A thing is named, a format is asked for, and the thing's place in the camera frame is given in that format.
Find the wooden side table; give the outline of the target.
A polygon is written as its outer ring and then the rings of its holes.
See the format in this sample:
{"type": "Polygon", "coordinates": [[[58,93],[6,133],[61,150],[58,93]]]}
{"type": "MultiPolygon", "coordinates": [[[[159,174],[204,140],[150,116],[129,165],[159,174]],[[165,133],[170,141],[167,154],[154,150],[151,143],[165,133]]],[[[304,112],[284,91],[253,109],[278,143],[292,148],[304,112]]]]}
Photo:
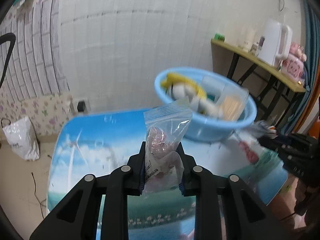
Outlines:
{"type": "Polygon", "coordinates": [[[306,89],[237,46],[214,38],[210,43],[213,71],[249,90],[258,109],[257,120],[283,126],[306,89]]]}

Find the green box on side table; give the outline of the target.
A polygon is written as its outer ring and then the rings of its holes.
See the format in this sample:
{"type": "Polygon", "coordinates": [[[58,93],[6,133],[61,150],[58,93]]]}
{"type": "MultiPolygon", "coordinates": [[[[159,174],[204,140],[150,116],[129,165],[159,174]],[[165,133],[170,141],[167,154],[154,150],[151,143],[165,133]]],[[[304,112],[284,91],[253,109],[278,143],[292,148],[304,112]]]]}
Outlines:
{"type": "Polygon", "coordinates": [[[224,42],[225,41],[225,36],[222,35],[222,34],[216,33],[215,36],[214,36],[214,39],[224,42]]]}

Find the clear plastic container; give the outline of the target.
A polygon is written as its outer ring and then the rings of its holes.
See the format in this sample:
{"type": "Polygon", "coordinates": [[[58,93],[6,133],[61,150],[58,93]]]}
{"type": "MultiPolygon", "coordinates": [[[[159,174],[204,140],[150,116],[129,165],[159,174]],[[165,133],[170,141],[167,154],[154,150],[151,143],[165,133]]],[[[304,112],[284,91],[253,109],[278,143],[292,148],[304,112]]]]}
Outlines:
{"type": "Polygon", "coordinates": [[[204,76],[201,81],[201,86],[206,91],[208,100],[212,101],[216,107],[219,107],[222,113],[220,116],[217,116],[219,119],[223,119],[223,112],[220,106],[226,96],[238,96],[247,103],[249,96],[248,90],[238,85],[230,85],[219,81],[217,78],[204,76]]]}

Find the light blue plastic basin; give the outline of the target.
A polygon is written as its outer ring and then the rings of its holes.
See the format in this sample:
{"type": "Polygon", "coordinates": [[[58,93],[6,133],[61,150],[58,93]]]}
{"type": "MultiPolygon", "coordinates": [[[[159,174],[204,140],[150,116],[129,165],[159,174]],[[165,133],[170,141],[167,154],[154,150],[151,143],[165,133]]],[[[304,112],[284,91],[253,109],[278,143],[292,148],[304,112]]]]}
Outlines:
{"type": "MultiPolygon", "coordinates": [[[[215,72],[193,67],[169,68],[158,73],[154,81],[155,92],[164,104],[173,102],[172,98],[167,96],[165,89],[161,87],[161,81],[167,77],[169,72],[184,75],[197,83],[200,83],[205,76],[209,76],[214,81],[219,81],[223,85],[230,86],[235,91],[241,89],[241,86],[231,79],[215,72]]],[[[230,136],[234,130],[241,130],[250,126],[256,116],[257,107],[251,96],[248,97],[245,108],[237,121],[213,119],[193,112],[193,117],[185,137],[201,142],[217,142],[230,136]]]]}

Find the clear zip bag pink contents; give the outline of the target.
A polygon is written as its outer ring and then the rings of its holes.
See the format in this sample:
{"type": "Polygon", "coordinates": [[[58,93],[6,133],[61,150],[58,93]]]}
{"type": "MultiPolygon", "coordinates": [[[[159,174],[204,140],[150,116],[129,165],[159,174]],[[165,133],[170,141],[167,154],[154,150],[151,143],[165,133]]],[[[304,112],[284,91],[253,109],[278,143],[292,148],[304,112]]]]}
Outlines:
{"type": "Polygon", "coordinates": [[[188,98],[144,112],[145,192],[165,191],[181,182],[184,166],[177,148],[192,117],[188,98]]]}

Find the small dark jar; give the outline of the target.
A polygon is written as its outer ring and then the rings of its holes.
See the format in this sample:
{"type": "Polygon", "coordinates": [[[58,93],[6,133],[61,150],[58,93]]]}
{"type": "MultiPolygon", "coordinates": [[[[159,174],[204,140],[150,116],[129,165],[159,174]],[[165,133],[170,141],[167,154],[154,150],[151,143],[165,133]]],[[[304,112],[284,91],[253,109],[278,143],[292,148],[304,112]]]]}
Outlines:
{"type": "Polygon", "coordinates": [[[262,49],[262,46],[263,46],[263,43],[264,43],[264,40],[265,40],[265,37],[264,36],[261,36],[259,41],[258,42],[255,42],[254,44],[252,44],[252,47],[251,47],[251,53],[255,56],[258,56],[261,49],[262,49]]]}

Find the white plush with yellow hat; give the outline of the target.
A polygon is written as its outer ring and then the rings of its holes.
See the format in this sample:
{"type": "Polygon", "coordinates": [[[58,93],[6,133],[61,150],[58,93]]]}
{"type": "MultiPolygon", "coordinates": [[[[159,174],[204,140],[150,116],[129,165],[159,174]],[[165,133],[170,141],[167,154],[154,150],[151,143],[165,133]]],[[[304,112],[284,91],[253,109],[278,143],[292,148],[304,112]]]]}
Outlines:
{"type": "Polygon", "coordinates": [[[161,86],[174,100],[187,97],[193,111],[211,118],[223,118],[222,108],[208,98],[207,92],[194,80],[176,72],[169,72],[161,81],[161,86]]]}

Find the white plastic bag on floor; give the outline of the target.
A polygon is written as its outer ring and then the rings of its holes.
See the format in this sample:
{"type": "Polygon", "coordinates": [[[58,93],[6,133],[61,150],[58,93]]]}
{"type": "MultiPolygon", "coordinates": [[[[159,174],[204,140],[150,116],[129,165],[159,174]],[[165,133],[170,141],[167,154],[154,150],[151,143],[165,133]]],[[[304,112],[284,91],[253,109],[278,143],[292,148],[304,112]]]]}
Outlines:
{"type": "Polygon", "coordinates": [[[28,116],[11,123],[7,118],[1,119],[1,126],[12,151],[26,161],[40,158],[39,143],[28,116]]]}

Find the grey snack packet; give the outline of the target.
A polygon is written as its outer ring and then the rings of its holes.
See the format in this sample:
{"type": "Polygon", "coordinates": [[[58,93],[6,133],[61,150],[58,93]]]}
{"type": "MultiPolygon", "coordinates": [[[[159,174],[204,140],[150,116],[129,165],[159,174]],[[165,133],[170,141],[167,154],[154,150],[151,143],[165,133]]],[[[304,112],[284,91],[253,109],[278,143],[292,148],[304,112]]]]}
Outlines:
{"type": "Polygon", "coordinates": [[[267,137],[270,139],[274,139],[277,137],[276,127],[269,125],[264,120],[254,122],[244,130],[256,138],[267,137]]]}

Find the white cup on side table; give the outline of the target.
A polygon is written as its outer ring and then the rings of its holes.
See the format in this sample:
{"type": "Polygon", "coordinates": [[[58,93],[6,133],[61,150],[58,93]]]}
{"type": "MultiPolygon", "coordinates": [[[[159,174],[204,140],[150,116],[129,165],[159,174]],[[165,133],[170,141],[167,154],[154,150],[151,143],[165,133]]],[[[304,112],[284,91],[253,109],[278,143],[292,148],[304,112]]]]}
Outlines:
{"type": "Polygon", "coordinates": [[[256,30],[253,28],[242,29],[240,36],[238,38],[238,47],[240,47],[245,52],[249,52],[255,41],[256,30]]]}

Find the black wall plug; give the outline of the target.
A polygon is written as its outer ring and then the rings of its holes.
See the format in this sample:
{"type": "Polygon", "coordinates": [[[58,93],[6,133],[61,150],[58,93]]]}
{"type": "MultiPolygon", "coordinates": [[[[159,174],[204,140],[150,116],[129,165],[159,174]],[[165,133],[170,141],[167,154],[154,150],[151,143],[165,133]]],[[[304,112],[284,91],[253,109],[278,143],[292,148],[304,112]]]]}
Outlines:
{"type": "Polygon", "coordinates": [[[82,112],[85,112],[87,110],[86,108],[86,103],[84,100],[81,100],[81,101],[78,101],[78,104],[77,104],[77,111],[79,113],[82,113],[82,112]]]}

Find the pink bear box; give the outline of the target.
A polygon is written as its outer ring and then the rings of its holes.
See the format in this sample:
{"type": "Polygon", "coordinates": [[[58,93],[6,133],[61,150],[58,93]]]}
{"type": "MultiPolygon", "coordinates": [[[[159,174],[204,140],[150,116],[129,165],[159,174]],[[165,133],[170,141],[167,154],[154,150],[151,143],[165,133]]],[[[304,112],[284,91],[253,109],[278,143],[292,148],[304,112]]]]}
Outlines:
{"type": "Polygon", "coordinates": [[[304,62],[306,59],[307,55],[304,53],[304,47],[296,42],[292,42],[288,57],[282,62],[280,72],[293,82],[304,85],[304,62]]]}

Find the white electric kettle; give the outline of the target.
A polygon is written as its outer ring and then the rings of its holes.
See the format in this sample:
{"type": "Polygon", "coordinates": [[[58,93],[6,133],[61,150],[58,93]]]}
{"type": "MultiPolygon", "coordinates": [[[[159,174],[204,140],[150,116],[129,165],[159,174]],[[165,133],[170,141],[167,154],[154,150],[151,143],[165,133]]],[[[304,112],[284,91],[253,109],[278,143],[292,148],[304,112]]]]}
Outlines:
{"type": "Polygon", "coordinates": [[[288,57],[292,34],[288,25],[273,19],[267,20],[262,34],[265,40],[257,58],[274,68],[279,68],[281,61],[288,57]]]}

